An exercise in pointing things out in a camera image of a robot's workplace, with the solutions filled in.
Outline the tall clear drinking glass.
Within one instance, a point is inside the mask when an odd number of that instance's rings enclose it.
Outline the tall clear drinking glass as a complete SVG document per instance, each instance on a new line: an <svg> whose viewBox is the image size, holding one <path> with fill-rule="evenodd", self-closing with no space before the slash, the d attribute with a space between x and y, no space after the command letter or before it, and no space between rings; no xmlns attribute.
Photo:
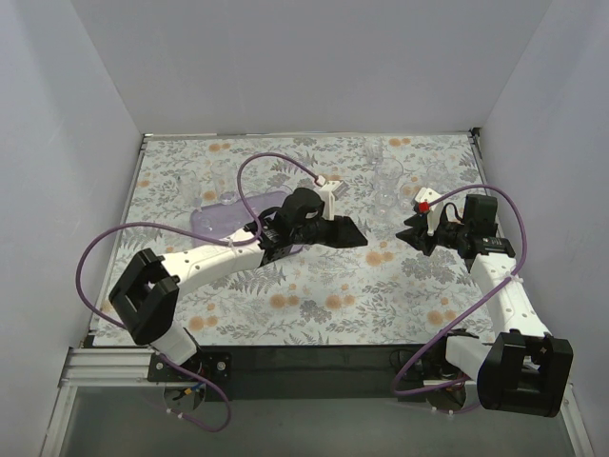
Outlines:
<svg viewBox="0 0 609 457"><path fill-rule="evenodd" d="M385 216L398 200L397 187L403 176L403 165L394 158L385 158L374 168L374 210Z"/></svg>

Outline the clear stemmed wine glass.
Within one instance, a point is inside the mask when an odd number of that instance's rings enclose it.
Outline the clear stemmed wine glass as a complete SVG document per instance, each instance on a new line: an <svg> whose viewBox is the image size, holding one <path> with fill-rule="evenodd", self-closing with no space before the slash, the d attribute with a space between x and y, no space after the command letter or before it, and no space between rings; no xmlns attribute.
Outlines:
<svg viewBox="0 0 609 457"><path fill-rule="evenodd" d="M211 233L211 221L203 214L203 192L196 173L191 170L183 171L177 175L176 181L182 198L191 210L191 225L202 233Z"/></svg>

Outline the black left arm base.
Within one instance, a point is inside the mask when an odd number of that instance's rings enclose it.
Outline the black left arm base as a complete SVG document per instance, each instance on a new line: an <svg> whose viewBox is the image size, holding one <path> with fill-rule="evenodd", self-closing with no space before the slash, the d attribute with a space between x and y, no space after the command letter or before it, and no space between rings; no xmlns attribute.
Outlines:
<svg viewBox="0 0 609 457"><path fill-rule="evenodd" d="M215 384L230 378L232 355L222 351L198 352L178 368L174 368L164 355L153 353L147 370L147 380L155 383L197 382L192 373Z"/></svg>

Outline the clear back tumbler glass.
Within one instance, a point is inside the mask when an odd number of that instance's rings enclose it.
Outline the clear back tumbler glass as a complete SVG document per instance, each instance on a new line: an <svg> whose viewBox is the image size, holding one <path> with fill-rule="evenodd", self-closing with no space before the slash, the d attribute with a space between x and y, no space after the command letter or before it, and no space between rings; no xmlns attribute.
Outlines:
<svg viewBox="0 0 609 457"><path fill-rule="evenodd" d="M367 138L363 141L365 162L376 166L383 161L383 142L379 138Z"/></svg>

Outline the clear stemmed goblet glass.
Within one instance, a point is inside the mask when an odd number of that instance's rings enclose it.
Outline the clear stemmed goblet glass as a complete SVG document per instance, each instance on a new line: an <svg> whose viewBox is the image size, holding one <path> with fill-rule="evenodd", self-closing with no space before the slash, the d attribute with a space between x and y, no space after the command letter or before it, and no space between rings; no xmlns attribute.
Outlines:
<svg viewBox="0 0 609 457"><path fill-rule="evenodd" d="M416 203L415 197L418 195L421 186L412 183L403 184L399 189L398 205L403 212L412 212Z"/></svg>

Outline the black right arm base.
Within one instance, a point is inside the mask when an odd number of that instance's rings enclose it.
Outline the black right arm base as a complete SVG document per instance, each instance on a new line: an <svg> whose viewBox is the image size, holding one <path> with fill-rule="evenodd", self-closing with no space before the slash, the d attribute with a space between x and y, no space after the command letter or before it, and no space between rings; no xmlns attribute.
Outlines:
<svg viewBox="0 0 609 457"><path fill-rule="evenodd" d="M414 353L415 350L407 350L406 348L394 349L389 353L389 364L396 374ZM425 380L441 382L461 380L460 383L457 383L457 386L460 387L465 381L469 380L469 377L459 368L446 362L440 355L433 355L429 351L418 359L400 378L402 384L405 382L419 382L421 384Z"/></svg>

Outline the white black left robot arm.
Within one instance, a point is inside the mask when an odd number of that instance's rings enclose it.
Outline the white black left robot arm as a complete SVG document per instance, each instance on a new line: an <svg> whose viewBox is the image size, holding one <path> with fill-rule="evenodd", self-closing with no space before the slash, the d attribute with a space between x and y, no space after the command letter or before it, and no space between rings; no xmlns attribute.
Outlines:
<svg viewBox="0 0 609 457"><path fill-rule="evenodd" d="M174 318L178 301L233 273L281 260L296 246L359 248L365 236L348 216L335 214L332 193L297 188L278 207L219 241L157 255L138 251L108 299L133 342L187 367L201 353L195 339Z"/></svg>

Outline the tall clear flute glass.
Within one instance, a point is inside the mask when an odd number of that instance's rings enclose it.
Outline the tall clear flute glass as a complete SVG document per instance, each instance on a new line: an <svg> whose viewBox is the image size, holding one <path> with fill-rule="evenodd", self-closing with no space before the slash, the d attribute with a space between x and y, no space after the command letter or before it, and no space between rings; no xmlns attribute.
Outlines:
<svg viewBox="0 0 609 457"><path fill-rule="evenodd" d="M227 160L213 162L210 168L217 200L222 205L236 202L238 193L236 187L237 168Z"/></svg>

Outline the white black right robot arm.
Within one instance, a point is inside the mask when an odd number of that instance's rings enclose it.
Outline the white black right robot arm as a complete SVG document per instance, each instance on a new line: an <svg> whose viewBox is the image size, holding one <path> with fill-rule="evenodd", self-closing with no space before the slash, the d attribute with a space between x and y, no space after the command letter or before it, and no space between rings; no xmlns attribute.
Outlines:
<svg viewBox="0 0 609 457"><path fill-rule="evenodd" d="M439 379L442 388L473 381L486 409L556 416L573 349L567 340L553 336L534 311L519 276L523 258L499 236L497 199L469 194L463 211L453 217L447 208L435 190L421 189L413 201L415 213L397 237L426 256L437 247L458 254L482 293L495 340L484 343L461 328L469 315L463 313L408 359L392 382L392 392L406 395L402 381L420 372Z"/></svg>

